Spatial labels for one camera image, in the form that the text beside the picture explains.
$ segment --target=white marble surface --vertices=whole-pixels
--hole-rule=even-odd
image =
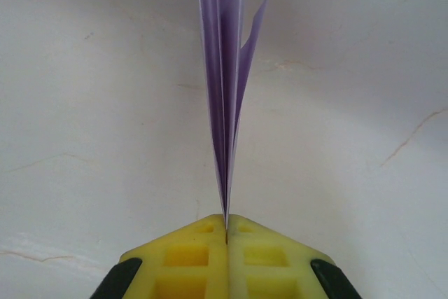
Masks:
[[[0,9],[0,296],[88,298],[221,210],[197,0]],[[446,298],[448,0],[269,0],[262,30],[232,212],[364,298]]]

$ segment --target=purple sheet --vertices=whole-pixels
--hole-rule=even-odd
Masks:
[[[211,138],[226,227],[239,114],[267,0],[241,47],[244,0],[199,0]]]

